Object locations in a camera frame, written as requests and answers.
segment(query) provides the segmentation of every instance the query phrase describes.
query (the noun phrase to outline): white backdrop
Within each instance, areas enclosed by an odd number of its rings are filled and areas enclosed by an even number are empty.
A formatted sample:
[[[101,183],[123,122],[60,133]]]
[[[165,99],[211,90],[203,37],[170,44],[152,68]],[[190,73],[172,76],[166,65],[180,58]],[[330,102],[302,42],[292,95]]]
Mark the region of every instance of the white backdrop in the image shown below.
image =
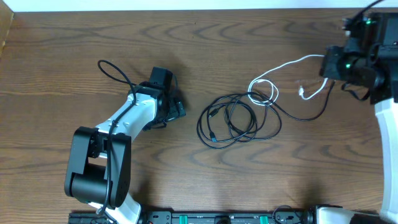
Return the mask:
[[[14,12],[364,7],[374,0],[4,0]],[[385,0],[378,7],[398,7]]]

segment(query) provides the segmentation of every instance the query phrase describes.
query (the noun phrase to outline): wooden edge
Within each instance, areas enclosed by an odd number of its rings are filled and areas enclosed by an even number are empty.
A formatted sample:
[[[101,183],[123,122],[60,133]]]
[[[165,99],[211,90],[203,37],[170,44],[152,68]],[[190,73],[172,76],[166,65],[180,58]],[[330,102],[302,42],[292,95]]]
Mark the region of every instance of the wooden edge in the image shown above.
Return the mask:
[[[0,0],[0,57],[2,50],[6,44],[6,39],[10,31],[12,19],[14,18],[14,12]]]

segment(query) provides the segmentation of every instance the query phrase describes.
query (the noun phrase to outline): coiled white cable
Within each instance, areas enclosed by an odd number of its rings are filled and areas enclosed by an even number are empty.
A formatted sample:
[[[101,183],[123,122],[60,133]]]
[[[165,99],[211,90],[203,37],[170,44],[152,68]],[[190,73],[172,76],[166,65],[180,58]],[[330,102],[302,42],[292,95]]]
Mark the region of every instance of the coiled white cable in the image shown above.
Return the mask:
[[[248,86],[248,92],[251,92],[251,91],[252,91],[252,88],[253,88],[254,84],[256,84],[256,83],[261,83],[261,82],[267,82],[267,83],[269,83],[270,86],[271,86],[271,95],[270,95],[270,97],[269,97],[270,100],[266,100],[266,101],[255,100],[255,99],[251,98],[250,95],[248,95],[248,97],[250,98],[250,100],[251,100],[254,104],[259,105],[259,106],[272,105],[272,102],[275,102],[275,101],[278,99],[279,90],[278,90],[278,88],[275,86],[275,84],[274,84],[272,81],[270,81],[270,80],[268,80],[268,79],[261,79],[261,77],[263,77],[264,75],[267,75],[268,73],[270,73],[270,72],[272,72],[272,71],[275,71],[275,70],[277,70],[277,69],[280,69],[280,68],[282,68],[282,67],[284,67],[284,66],[286,66],[286,65],[289,65],[289,64],[291,64],[291,63],[300,62],[300,61],[302,61],[302,60],[304,60],[304,59],[306,59],[306,58],[309,58],[309,57],[324,57],[324,55],[307,55],[307,56],[304,56],[304,57],[302,57],[302,58],[300,58],[300,59],[298,59],[298,60],[294,60],[294,61],[291,61],[291,62],[286,62],[286,63],[284,63],[283,65],[280,65],[280,66],[278,66],[278,67],[276,67],[276,68],[273,68],[273,69],[271,69],[271,70],[268,70],[268,71],[264,72],[262,75],[260,75],[260,76],[258,76],[257,78],[253,79],[253,80],[250,82],[249,86]],[[311,96],[310,96],[308,99],[306,99],[306,100],[309,100],[310,98],[312,98],[313,96],[315,96],[316,94],[318,94],[318,93],[323,89],[323,87],[325,87],[326,81],[327,81],[327,78],[326,78],[325,81],[323,82],[323,85],[321,86],[321,88],[320,88],[318,91],[316,91],[313,95],[311,95]],[[303,96],[303,94],[304,94],[304,89],[303,89],[302,87],[301,87],[301,89],[299,90],[299,94],[300,94],[300,93],[302,93],[302,94],[301,94],[301,97],[305,100],[305,97]]]

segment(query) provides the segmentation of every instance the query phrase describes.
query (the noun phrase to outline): white cable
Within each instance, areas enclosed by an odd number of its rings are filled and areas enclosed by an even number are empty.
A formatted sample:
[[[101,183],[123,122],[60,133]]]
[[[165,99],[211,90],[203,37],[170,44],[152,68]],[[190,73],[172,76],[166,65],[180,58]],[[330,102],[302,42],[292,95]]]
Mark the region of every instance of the white cable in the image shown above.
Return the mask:
[[[323,80],[323,83],[322,83],[321,88],[319,88],[315,93],[313,93],[313,94],[312,94],[311,96],[309,96],[309,97],[304,97],[304,89],[303,89],[303,86],[300,86],[300,89],[298,90],[298,95],[301,96],[301,98],[303,98],[303,100],[309,100],[309,99],[311,99],[312,97],[314,97],[316,94],[318,94],[321,90],[323,90],[323,88],[324,88],[325,85],[326,85],[326,82],[328,82],[328,78],[325,78],[325,79]]]
[[[304,60],[304,59],[306,59],[306,58],[309,58],[309,57],[324,57],[324,55],[307,55],[307,56],[304,56],[304,57],[302,57],[302,58],[300,58],[300,59],[298,59],[298,60],[294,60],[294,61],[291,61],[291,62],[286,62],[286,63],[284,63],[283,65],[280,65],[280,66],[278,66],[278,67],[276,67],[276,68],[273,68],[273,69],[271,69],[271,70],[268,70],[268,71],[266,71],[266,72],[264,72],[262,75],[260,75],[260,76],[258,76],[257,78],[255,78],[255,79],[253,79],[251,82],[250,82],[250,84],[249,84],[249,86],[248,86],[248,92],[251,92],[252,91],[252,88],[253,88],[253,85],[254,84],[256,84],[256,83],[261,83],[261,82],[268,82],[269,84],[270,84],[270,86],[271,86],[271,96],[269,97],[269,99],[271,100],[271,101],[273,101],[273,102],[275,102],[276,101],[276,99],[278,99],[278,96],[279,96],[279,90],[278,90],[278,88],[275,86],[275,84],[274,83],[272,83],[270,80],[268,80],[268,79],[260,79],[261,77],[263,77],[264,75],[267,75],[268,73],[270,73],[270,72],[272,72],[272,71],[275,71],[275,70],[277,70],[277,69],[280,69],[280,68],[282,68],[282,67],[284,67],[284,66],[286,66],[286,65],[289,65],[289,64],[291,64],[291,63],[296,63],[296,62],[299,62],[299,61],[302,61],[302,60]],[[272,97],[274,96],[274,91],[276,90],[276,97],[275,97],[275,99],[272,99]],[[269,100],[266,100],[266,101],[259,101],[259,100],[255,100],[255,99],[253,99],[253,98],[251,98],[251,96],[249,95],[249,98],[250,98],[250,100],[254,103],[254,104],[256,104],[256,105],[259,105],[259,106],[265,106],[265,105],[271,105],[272,103],[269,103]]]

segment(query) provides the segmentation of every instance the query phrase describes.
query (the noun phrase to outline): wooden table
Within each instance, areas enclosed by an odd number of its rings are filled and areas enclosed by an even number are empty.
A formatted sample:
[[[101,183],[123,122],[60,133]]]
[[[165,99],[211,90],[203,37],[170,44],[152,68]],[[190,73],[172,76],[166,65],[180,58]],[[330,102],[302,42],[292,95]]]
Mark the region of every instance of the wooden table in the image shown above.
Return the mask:
[[[283,115],[282,131],[269,141],[212,150],[195,131],[217,96],[242,93],[266,70],[343,44],[341,18],[354,12],[17,13],[0,63],[0,222],[66,223],[69,212],[90,210],[63,191],[72,135],[108,119],[129,88],[104,76],[99,59],[134,82],[148,80],[153,66],[168,68],[185,99],[186,117],[132,144],[130,193],[138,202],[174,210],[314,203],[379,210],[383,170],[374,109],[340,86],[323,116],[299,122]],[[310,101],[297,92],[300,84],[307,91],[320,85],[320,63],[311,58],[269,75],[285,110],[318,113],[326,90]],[[215,129],[225,130],[221,125]]]

